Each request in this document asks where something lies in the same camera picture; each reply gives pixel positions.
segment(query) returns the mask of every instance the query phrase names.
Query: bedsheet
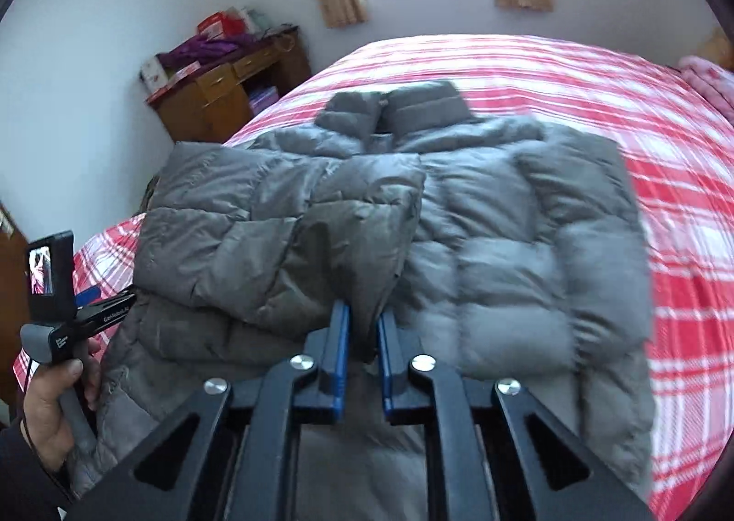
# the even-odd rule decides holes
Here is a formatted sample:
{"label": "bedsheet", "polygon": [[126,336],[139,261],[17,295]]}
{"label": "bedsheet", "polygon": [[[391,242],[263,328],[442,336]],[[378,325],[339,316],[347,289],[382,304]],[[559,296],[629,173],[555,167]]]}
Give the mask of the bedsheet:
{"label": "bedsheet", "polygon": [[[544,38],[453,35],[366,45],[227,144],[311,121],[339,90],[442,78],[477,113],[531,113],[619,143],[647,234],[656,303],[647,349],[658,407],[649,505],[659,520],[674,520],[734,428],[734,129],[677,71],[641,57]],[[77,290],[99,284],[108,297],[131,282],[143,218],[82,247]],[[16,360],[21,384],[27,361],[23,353]]]}

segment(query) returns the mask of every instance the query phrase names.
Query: metal screw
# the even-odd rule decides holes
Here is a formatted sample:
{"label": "metal screw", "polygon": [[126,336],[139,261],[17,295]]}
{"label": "metal screw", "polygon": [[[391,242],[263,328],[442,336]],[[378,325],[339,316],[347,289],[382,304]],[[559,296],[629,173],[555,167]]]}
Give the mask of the metal screw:
{"label": "metal screw", "polygon": [[503,378],[497,383],[497,388],[503,395],[514,397],[523,386],[515,378]]}
{"label": "metal screw", "polygon": [[207,395],[221,395],[227,390],[227,381],[224,378],[209,378],[204,383],[204,392]]}
{"label": "metal screw", "polygon": [[291,367],[296,368],[296,370],[310,370],[313,367],[313,364],[313,357],[310,355],[304,355],[301,353],[300,355],[291,357]]}
{"label": "metal screw", "polygon": [[430,372],[436,367],[436,360],[430,355],[423,353],[422,355],[415,356],[412,362],[410,362],[410,365],[416,368],[418,372]]}

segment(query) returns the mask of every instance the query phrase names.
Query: person's arm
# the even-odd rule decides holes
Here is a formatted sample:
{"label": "person's arm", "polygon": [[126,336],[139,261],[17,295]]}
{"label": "person's arm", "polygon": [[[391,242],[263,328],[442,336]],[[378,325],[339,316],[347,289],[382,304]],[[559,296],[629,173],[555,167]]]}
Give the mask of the person's arm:
{"label": "person's arm", "polygon": [[[96,341],[89,351],[99,351]],[[94,410],[100,386],[97,362],[90,359],[84,396]],[[58,399],[82,374],[78,359],[56,367],[40,367],[23,399],[26,423],[17,420],[0,432],[0,510],[9,521],[59,521],[71,502],[51,477],[64,465],[74,446],[71,429]]]}

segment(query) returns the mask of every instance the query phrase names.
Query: black sleeve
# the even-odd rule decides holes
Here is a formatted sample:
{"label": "black sleeve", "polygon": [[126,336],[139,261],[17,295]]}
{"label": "black sleeve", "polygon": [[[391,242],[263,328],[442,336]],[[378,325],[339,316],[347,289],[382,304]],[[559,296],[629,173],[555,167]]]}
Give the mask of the black sleeve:
{"label": "black sleeve", "polygon": [[0,432],[0,517],[3,521],[60,521],[69,501],[33,454],[14,423]]}

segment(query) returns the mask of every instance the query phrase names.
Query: gray puffer jacket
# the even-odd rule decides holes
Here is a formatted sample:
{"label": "gray puffer jacket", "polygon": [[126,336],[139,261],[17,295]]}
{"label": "gray puffer jacket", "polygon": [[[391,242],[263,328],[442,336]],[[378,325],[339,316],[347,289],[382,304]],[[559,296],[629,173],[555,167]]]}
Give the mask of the gray puffer jacket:
{"label": "gray puffer jacket", "polygon": [[[79,492],[207,378],[300,352],[342,297],[360,354],[389,304],[463,374],[522,380],[645,495],[651,286],[610,140],[477,118],[448,82],[337,94],[313,124],[249,148],[177,145],[134,282]],[[344,423],[303,432],[297,518],[426,518],[420,431],[383,422],[373,366],[355,360],[347,386]]]}

